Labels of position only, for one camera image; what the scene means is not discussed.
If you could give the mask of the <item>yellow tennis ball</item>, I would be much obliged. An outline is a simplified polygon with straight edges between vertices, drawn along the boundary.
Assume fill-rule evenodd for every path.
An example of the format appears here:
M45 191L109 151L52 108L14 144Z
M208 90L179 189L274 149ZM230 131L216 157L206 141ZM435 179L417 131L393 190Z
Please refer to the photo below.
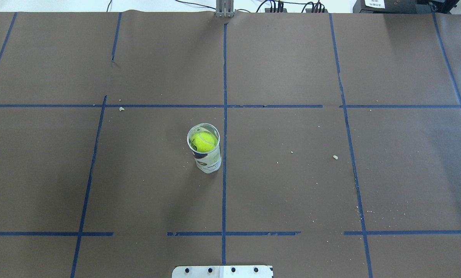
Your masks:
M217 147L218 139L211 132L200 131L192 135L189 144L198 153L210 153Z

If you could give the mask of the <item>black equipment box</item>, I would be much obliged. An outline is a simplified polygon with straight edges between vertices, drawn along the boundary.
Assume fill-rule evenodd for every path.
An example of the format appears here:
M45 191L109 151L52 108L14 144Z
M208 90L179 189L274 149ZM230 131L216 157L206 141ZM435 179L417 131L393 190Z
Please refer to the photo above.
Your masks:
M449 14L458 0L357 0L354 14Z

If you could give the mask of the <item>aluminium frame post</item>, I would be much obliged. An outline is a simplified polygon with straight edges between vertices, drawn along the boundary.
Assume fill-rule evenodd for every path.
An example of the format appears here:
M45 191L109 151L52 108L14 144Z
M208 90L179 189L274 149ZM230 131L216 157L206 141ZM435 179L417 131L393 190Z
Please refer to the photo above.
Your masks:
M232 18L235 16L234 0L216 0L216 17Z

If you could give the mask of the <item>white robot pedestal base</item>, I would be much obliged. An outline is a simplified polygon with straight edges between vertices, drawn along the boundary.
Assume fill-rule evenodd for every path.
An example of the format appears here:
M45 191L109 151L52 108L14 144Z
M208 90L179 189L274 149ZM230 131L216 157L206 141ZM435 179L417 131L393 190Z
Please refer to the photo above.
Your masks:
M210 265L178 266L172 271L172 278L273 278L272 266L258 265Z

